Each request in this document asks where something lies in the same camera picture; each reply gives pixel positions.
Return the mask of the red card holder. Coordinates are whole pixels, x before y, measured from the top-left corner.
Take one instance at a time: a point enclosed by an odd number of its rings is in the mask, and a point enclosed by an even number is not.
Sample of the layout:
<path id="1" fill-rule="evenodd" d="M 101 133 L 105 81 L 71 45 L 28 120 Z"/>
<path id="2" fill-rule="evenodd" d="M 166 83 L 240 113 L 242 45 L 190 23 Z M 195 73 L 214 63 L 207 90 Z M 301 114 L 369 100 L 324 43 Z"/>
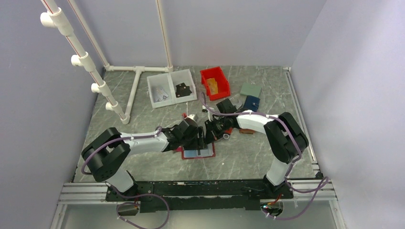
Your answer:
<path id="1" fill-rule="evenodd" d="M 174 152 L 180 152 L 183 160 L 215 157 L 214 143 L 208 144 L 205 149 L 197 150 L 184 150 L 183 147 L 178 147 Z"/>

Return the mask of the black credit card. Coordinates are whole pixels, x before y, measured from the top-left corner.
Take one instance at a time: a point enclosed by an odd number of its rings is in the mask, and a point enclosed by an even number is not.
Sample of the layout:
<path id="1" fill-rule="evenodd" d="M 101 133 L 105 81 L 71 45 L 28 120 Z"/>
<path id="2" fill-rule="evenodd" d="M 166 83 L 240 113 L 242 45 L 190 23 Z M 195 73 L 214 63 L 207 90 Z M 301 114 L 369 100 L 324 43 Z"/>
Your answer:
<path id="1" fill-rule="evenodd" d="M 185 83 L 180 83 L 180 84 L 176 85 L 176 92 L 177 93 L 183 93 L 183 92 L 186 92 L 186 91 L 189 91 L 189 90 L 190 90 L 190 87 L 187 86 Z"/>

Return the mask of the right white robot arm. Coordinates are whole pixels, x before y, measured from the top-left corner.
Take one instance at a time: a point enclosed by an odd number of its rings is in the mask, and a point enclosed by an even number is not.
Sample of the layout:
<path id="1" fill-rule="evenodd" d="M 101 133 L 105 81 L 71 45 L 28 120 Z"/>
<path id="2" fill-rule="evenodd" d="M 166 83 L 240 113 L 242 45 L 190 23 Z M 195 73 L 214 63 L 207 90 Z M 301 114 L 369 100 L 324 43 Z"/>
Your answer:
<path id="1" fill-rule="evenodd" d="M 213 118 L 205 122 L 206 143 L 221 139 L 230 128 L 249 129 L 266 135 L 275 159 L 265 175 L 268 182 L 263 185 L 263 192 L 269 198 L 280 194 L 281 185 L 285 184 L 293 164 L 301 159 L 302 152 L 309 146 L 306 135 L 292 114 L 269 115 L 252 110 L 226 114 L 209 108 L 204 95 L 201 95 L 200 102 L 213 114 Z"/>

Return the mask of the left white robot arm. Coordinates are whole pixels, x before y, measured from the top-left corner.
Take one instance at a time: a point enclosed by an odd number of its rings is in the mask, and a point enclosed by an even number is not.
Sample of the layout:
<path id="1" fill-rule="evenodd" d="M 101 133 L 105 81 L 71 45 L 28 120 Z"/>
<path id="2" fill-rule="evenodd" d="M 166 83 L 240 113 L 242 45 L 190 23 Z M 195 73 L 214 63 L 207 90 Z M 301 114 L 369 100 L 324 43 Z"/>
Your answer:
<path id="1" fill-rule="evenodd" d="M 158 126 L 149 133 L 127 134 L 111 127 L 84 148 L 81 172 L 91 175 L 96 182 L 107 182 L 114 186 L 124 200 L 132 200 L 138 188 L 132 175 L 122 168 L 127 157 L 168 152 L 179 147 L 197 149 L 203 144 L 203 127 L 190 118 L 172 127 Z"/>

